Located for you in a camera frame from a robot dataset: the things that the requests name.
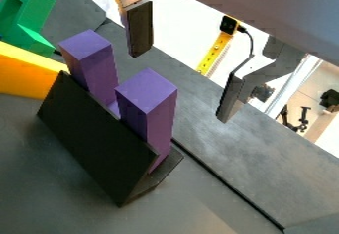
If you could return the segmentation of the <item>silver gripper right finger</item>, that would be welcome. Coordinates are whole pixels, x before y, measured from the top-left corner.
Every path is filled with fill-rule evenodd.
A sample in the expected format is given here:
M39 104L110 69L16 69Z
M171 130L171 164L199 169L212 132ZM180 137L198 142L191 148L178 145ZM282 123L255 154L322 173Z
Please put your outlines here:
M250 54L230 74L216 110L216 117L223 123L234 116L232 109L236 106L236 101L246 103L256 86L292 73L305 58L306 52L270 36L262 54L272 59L272 63L262 68L252 67L250 73L239 77L239 70L255 62L255 55Z

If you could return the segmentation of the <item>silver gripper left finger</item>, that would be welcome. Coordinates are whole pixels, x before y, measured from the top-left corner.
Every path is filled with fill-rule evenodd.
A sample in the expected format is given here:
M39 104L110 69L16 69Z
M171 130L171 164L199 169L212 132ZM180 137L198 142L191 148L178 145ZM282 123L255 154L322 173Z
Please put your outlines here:
M115 0L124 26L130 55L143 55L154 44L152 2L150 0Z

